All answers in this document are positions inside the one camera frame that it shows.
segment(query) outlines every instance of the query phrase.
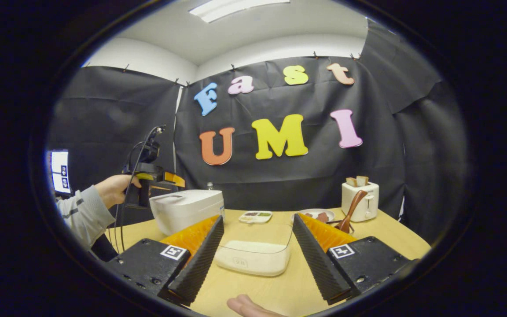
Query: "hand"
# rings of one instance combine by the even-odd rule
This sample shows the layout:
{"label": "hand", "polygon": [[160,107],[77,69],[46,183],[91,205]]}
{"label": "hand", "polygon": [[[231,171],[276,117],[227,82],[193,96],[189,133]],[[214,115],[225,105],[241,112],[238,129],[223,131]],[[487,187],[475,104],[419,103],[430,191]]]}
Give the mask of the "hand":
{"label": "hand", "polygon": [[226,304],[242,317],[286,317],[274,311],[264,309],[252,302],[248,295],[238,295],[235,299],[228,299]]}
{"label": "hand", "polygon": [[[125,189],[129,186],[129,181],[130,175],[115,175],[95,185],[107,209],[125,202]],[[132,178],[132,184],[138,188],[142,187],[136,176]]]}

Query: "white wall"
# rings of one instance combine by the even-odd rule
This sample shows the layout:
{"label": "white wall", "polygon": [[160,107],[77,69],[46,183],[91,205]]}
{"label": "white wall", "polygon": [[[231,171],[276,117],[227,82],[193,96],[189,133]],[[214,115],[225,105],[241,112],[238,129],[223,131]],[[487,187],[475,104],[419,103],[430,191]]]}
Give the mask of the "white wall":
{"label": "white wall", "polygon": [[239,67],[265,60],[313,56],[312,52],[316,52],[318,56],[349,57],[350,54],[353,54],[353,56],[358,57],[363,50],[364,44],[364,38],[330,34],[274,38],[243,46],[203,63],[197,69],[194,81],[225,70],[231,70],[231,64]]}
{"label": "white wall", "polygon": [[84,64],[111,66],[147,73],[167,80],[185,84],[194,82],[197,66],[172,52],[153,44],[129,38],[116,37],[104,44]]}

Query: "wooden spoon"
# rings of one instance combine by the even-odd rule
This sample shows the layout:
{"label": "wooden spoon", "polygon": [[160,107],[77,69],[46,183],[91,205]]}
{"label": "wooden spoon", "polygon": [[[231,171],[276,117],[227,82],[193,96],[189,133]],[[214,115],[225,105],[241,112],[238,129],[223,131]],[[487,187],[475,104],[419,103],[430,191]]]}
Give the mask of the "wooden spoon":
{"label": "wooden spoon", "polygon": [[349,233],[349,221],[352,219],[353,212],[356,210],[357,204],[367,196],[366,191],[358,191],[356,196],[354,196],[352,200],[352,205],[349,207],[348,214],[342,220],[342,222],[338,223],[334,228],[340,229],[345,233]]}

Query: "blue letter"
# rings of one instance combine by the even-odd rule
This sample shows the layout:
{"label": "blue letter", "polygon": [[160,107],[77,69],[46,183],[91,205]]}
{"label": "blue letter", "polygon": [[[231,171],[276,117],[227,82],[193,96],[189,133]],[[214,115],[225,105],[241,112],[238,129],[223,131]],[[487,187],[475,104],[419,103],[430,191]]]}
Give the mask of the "blue letter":
{"label": "blue letter", "polygon": [[214,88],[217,88],[217,83],[211,82],[209,86],[206,86],[205,89],[195,95],[194,99],[199,102],[203,109],[203,116],[206,116],[217,107],[216,102],[211,102],[211,100],[217,100],[217,92],[213,90]]}

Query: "computer screen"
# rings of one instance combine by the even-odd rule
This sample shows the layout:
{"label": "computer screen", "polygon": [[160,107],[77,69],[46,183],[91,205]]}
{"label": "computer screen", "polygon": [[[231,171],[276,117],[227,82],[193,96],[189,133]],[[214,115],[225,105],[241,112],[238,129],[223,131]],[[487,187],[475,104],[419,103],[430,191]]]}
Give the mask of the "computer screen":
{"label": "computer screen", "polygon": [[54,191],[59,195],[71,195],[68,150],[50,151],[50,169]]}

